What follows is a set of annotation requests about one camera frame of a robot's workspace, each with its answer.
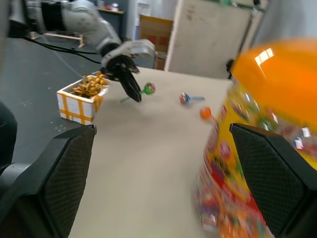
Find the orange lid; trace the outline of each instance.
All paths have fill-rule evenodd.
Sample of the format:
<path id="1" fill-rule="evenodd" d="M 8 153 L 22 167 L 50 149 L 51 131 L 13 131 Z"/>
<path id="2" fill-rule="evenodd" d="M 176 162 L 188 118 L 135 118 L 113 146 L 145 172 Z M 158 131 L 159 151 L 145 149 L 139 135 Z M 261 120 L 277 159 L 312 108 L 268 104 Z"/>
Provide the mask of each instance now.
<path id="1" fill-rule="evenodd" d="M 251 49 L 238 57 L 232 72 L 259 104 L 317 125 L 317 39 Z"/>

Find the shelf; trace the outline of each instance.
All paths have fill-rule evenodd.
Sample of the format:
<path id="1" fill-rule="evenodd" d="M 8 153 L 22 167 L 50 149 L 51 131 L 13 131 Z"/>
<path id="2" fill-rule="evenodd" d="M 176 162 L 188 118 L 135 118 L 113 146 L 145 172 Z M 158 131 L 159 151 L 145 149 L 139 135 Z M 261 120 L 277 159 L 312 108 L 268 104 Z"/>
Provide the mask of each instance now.
<path id="1" fill-rule="evenodd" d="M 121 10 L 113 11 L 113 10 L 108 10 L 108 9 L 101 8 L 101 7 L 98 7 L 98 10 L 99 11 L 109 12 L 109 13 L 114 13 L 114 14 L 121 14 L 121 15 L 124 14 L 124 11 L 121 11 Z"/>

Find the lollipop stick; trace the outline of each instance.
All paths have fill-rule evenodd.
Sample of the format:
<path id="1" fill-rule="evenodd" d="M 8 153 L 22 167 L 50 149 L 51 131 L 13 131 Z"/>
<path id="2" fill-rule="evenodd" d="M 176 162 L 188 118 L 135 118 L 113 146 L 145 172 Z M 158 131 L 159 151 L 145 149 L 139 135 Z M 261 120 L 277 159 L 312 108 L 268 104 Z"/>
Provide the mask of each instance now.
<path id="1" fill-rule="evenodd" d="M 125 101 L 128 101 L 129 99 L 130 99 L 129 97 L 121 99 L 120 103 L 124 103 Z"/>
<path id="2" fill-rule="evenodd" d="M 190 99 L 204 101 L 205 97 L 190 97 Z"/>

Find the orange lollipop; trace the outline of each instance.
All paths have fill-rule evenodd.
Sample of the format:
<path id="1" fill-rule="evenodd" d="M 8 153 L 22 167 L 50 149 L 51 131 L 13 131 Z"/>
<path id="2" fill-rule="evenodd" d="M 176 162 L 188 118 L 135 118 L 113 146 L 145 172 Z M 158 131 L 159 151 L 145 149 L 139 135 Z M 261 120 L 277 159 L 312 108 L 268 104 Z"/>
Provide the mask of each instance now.
<path id="1" fill-rule="evenodd" d="M 211 109 L 210 107 L 203 107 L 200 110 L 200 116 L 204 120 L 209 120 L 209 119 L 214 119 L 212 114 L 211 114 Z"/>

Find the black cable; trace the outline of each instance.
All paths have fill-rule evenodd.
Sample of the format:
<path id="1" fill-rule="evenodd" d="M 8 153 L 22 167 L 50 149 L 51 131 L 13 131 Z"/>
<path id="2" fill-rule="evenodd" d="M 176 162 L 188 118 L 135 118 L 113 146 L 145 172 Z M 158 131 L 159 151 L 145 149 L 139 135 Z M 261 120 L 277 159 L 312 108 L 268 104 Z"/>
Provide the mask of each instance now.
<path id="1" fill-rule="evenodd" d="M 44 43 L 44 44 L 45 44 L 46 46 L 53 47 L 53 48 L 57 48 L 57 49 L 62 49 L 62 50 L 66 49 L 66 48 L 60 47 L 60 46 L 54 46 L 54 45 L 50 45 L 50 44 L 46 44 L 46 43 Z M 95 53 L 95 52 L 77 51 L 77 50 L 75 50 L 74 48 L 68 49 L 68 50 L 70 50 L 70 51 L 72 51 L 72 52 L 79 53 L 79 54 L 97 55 L 97 53 Z"/>
<path id="2" fill-rule="evenodd" d="M 82 58 L 84 58 L 84 59 L 86 59 L 86 60 L 89 60 L 89 61 L 93 62 L 93 63 L 100 64 L 99 61 L 95 61 L 95 60 L 90 59 L 90 58 L 88 58 L 88 57 L 86 57 L 86 56 L 83 56 L 82 54 L 76 52 L 75 50 L 70 50 L 70 49 L 67 49 L 67 48 L 59 47 L 59 46 L 50 46 L 50 45 L 48 45 L 48 44 L 35 41 L 35 40 L 33 40 L 33 39 L 29 38 L 29 37 L 24 37 L 24 40 L 27 40 L 27 41 L 29 41 L 29 42 L 38 44 L 38 45 L 43 46 L 43 47 L 45 47 L 45 48 L 47 48 L 47 49 L 50 49 L 50 50 L 52 50 L 52 51 L 57 51 L 57 52 L 68 53 L 68 54 L 72 54 L 72 55 L 77 55 L 77 56 L 80 56 L 80 57 L 82 57 Z"/>

